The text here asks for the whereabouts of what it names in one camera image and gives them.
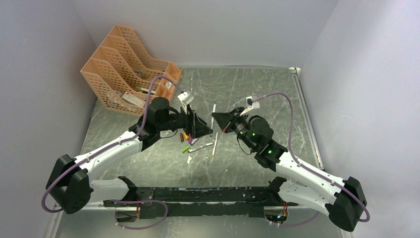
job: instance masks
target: marker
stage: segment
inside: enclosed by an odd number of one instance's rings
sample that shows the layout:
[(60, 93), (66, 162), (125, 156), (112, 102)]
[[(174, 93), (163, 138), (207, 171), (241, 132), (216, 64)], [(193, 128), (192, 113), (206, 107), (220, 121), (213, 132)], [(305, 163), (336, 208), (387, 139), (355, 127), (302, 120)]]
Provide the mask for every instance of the marker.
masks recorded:
[(213, 147), (213, 153), (211, 155), (214, 156), (214, 153), (216, 152), (216, 145), (217, 145), (217, 136), (219, 135), (219, 132), (216, 132), (216, 139), (214, 140), (214, 147)]
[(193, 141), (191, 141), (190, 145), (194, 145), (197, 142), (198, 138), (195, 138)]
[(211, 146), (211, 145), (213, 145), (213, 144), (214, 144), (214, 142), (212, 142), (212, 143), (207, 143), (207, 144), (202, 145), (202, 146), (200, 146), (200, 147), (197, 147), (197, 148), (195, 148), (195, 149), (189, 150), (189, 151), (188, 151), (188, 153), (192, 153), (192, 152), (195, 152), (195, 151), (197, 151), (197, 150), (201, 150), (201, 149), (206, 148), (206, 147), (209, 147), (209, 146)]
[[(216, 102), (213, 105), (213, 112), (214, 113), (216, 112)], [(212, 130), (213, 130), (213, 123), (214, 123), (214, 117), (212, 116), (211, 117), (211, 127), (210, 127), (210, 129), (212, 129)]]
[(184, 149), (182, 149), (182, 153), (185, 153), (188, 149), (190, 149), (190, 146), (187, 146)]

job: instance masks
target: orange mesh basket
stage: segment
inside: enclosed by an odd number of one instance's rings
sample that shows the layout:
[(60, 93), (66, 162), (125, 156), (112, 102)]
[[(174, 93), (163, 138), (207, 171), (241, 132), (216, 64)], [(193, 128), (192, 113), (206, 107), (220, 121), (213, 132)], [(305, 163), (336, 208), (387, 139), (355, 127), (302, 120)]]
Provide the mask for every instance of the orange mesh basket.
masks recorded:
[[(122, 94), (125, 92), (132, 93), (144, 101), (146, 100), (147, 94), (133, 90), (109, 62), (91, 58), (82, 68), (81, 73), (104, 107), (132, 115), (143, 115), (143, 107), (125, 102), (116, 91)], [(151, 96), (149, 103), (154, 97), (163, 96), (166, 91), (168, 89), (165, 86), (161, 84), (157, 85), (156, 93), (154, 96)]]
[(131, 27), (115, 25), (109, 35), (124, 38), (145, 67), (166, 72), (176, 81), (180, 79), (181, 70), (172, 62), (152, 58)]
[[(169, 75), (166, 72), (161, 72), (154, 69), (149, 69), (143, 65), (143, 63), (140, 61), (140, 59), (137, 57), (136, 53), (133, 51), (133, 49), (130, 47), (130, 45), (127, 43), (127, 41), (118, 36), (111, 36), (108, 35), (105, 40), (102, 42), (101, 46), (109, 47), (116, 49), (119, 52), (118, 56), (121, 56), (124, 58), (125, 62), (129, 67), (131, 67), (133, 75), (137, 75), (134, 70), (140, 71), (140, 78), (145, 81), (152, 81), (155, 77), (159, 75), (163, 75), (175, 83), (178, 83), (180, 80), (174, 79), (171, 75)], [(162, 80), (162, 84), (166, 86), (167, 81), (165, 79)], [(174, 85), (167, 85), (168, 89), (172, 93), (175, 90)]]

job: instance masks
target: scattered pens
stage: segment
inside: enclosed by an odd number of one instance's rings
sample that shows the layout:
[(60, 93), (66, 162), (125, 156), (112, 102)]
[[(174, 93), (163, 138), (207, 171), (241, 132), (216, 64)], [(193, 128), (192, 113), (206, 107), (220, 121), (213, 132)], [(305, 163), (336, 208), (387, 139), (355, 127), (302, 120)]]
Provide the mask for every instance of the scattered pens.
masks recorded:
[(189, 149), (190, 149), (190, 146), (185, 147), (184, 149), (182, 149), (182, 153), (185, 153)]
[(207, 144), (202, 145), (202, 146), (200, 146), (200, 147), (197, 147), (197, 148), (195, 148), (195, 149), (189, 150), (189, 151), (188, 151), (188, 153), (192, 153), (192, 152), (195, 152), (195, 151), (201, 150), (201, 149), (206, 148), (206, 147), (209, 147), (209, 146), (211, 146), (211, 145), (213, 145), (213, 144), (214, 144), (214, 142), (207, 143)]
[(213, 153), (211, 154), (212, 156), (214, 156), (215, 152), (216, 152), (216, 145), (217, 145), (217, 136), (219, 135), (219, 132), (216, 132), (216, 139), (214, 140), (214, 147), (213, 147)]
[[(215, 113), (216, 112), (216, 102), (214, 102), (214, 105), (213, 105), (213, 112)], [(213, 130), (213, 123), (214, 123), (214, 118), (213, 118), (213, 116), (211, 117), (211, 127), (210, 127), (210, 129), (212, 129)]]

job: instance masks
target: green marker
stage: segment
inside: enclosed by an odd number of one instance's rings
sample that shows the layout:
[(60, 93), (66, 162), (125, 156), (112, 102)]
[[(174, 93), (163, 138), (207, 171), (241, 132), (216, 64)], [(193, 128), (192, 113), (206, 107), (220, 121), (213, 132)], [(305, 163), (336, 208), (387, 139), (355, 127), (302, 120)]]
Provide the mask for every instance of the green marker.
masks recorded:
[(185, 147), (184, 149), (182, 149), (182, 153), (187, 152), (187, 150), (189, 150), (189, 149), (190, 149), (190, 146), (188, 145), (187, 147)]
[(141, 90), (141, 91), (143, 91), (145, 93), (147, 93), (149, 91), (147, 88), (142, 88), (140, 86), (136, 86), (136, 89)]

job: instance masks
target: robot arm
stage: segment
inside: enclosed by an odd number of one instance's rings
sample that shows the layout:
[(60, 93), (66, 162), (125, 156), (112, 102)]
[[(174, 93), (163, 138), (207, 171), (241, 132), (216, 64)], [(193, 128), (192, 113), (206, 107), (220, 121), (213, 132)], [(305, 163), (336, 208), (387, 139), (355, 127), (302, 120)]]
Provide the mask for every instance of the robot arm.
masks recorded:
[(264, 118), (253, 116), (246, 121), (248, 115), (245, 115), (244, 111), (243, 107), (239, 107), (229, 113), (212, 113), (212, 116), (224, 133), (235, 132), (237, 138), (249, 147), (251, 153), (256, 153), (254, 158), (264, 168), (269, 168), (280, 175), (288, 175), (307, 186), (287, 181), (279, 188), (280, 198), (286, 202), (295, 202), (318, 210), (327, 215), (338, 227), (347, 231), (354, 230), (363, 213), (363, 207), (340, 187), (347, 189), (366, 206), (367, 202), (359, 181), (353, 177), (344, 180), (302, 160), (295, 160), (286, 147), (272, 139), (274, 131)]
[[(166, 98), (162, 97), (155, 98), (148, 106), (146, 123), (138, 137), (134, 140), (127, 140), (137, 135), (142, 121), (143, 116), (128, 131), (94, 151), (79, 155), (74, 159), (68, 155), (63, 155), (56, 161), (46, 188), (68, 168), (78, 162), (87, 160), (86, 163), (81, 164), (64, 176), (50, 191), (50, 195), (63, 208), (64, 212), (67, 214), (75, 213), (86, 204), (96, 201), (110, 199), (129, 201), (133, 199), (132, 196), (133, 194), (135, 196), (136, 187), (127, 178), (95, 179), (111, 164), (152, 146), (160, 139), (161, 131), (183, 129), (192, 138), (199, 138), (212, 133), (207, 123), (199, 118), (189, 105), (183, 104), (183, 108), (177, 111), (169, 106), (169, 101)], [(116, 142), (118, 142), (118, 145), (104, 150), (90, 159), (91, 155)]]

